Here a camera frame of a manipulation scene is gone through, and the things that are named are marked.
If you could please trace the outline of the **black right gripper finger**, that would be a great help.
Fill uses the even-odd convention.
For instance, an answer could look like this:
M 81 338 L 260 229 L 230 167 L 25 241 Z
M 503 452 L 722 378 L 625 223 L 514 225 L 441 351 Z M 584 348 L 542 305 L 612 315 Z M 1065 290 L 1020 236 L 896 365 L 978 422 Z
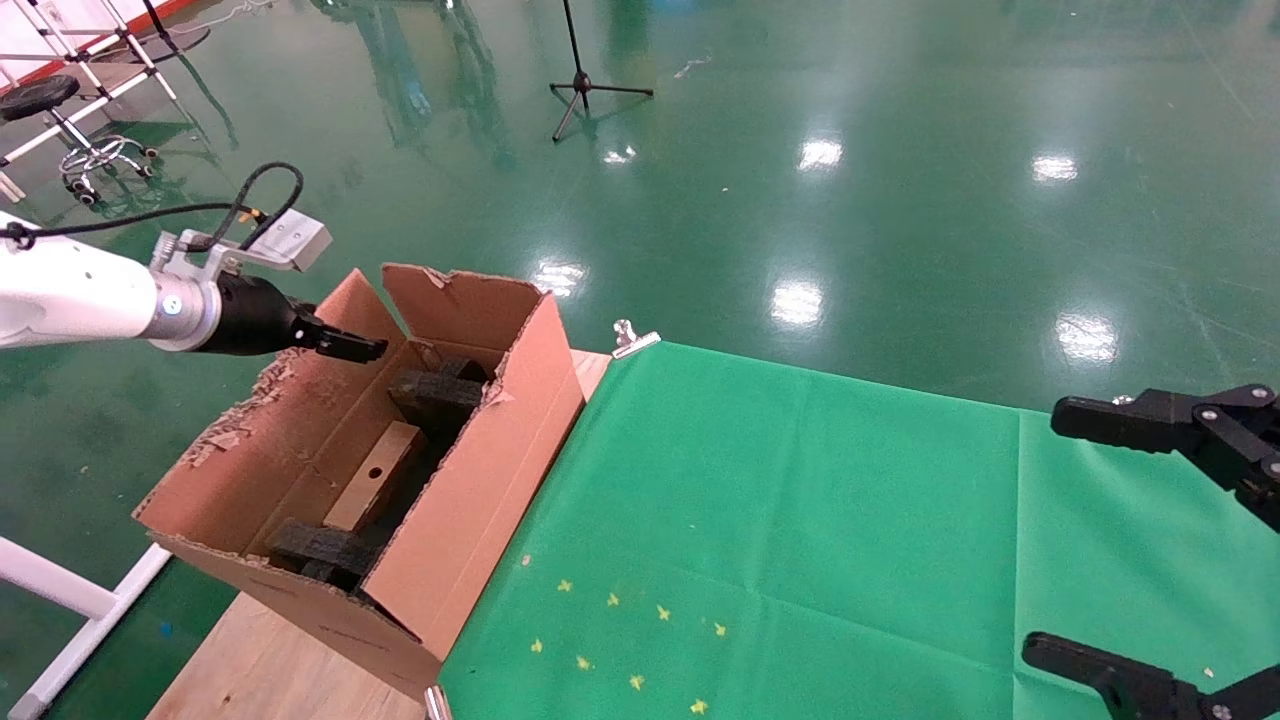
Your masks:
M 1268 719 L 1279 711 L 1279 666 L 1206 693 L 1171 671 L 1060 635 L 1032 632 L 1025 664 L 1089 687 L 1112 719 Z
M 1144 389 L 1111 400 L 1068 396 L 1052 430 L 1147 454 L 1179 454 L 1271 530 L 1279 529 L 1279 400 L 1262 384 L 1210 396 Z

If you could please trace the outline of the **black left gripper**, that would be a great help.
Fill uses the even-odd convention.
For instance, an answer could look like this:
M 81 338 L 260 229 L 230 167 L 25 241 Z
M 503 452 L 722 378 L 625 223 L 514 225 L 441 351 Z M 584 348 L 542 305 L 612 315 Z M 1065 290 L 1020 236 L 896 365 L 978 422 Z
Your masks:
M 294 300 L 264 278 L 223 274 L 216 287 L 221 309 L 204 343 L 206 354 L 259 356 L 294 346 L 367 364 L 380 360 L 388 348 L 387 340 L 349 333 L 316 316 L 297 316 Z

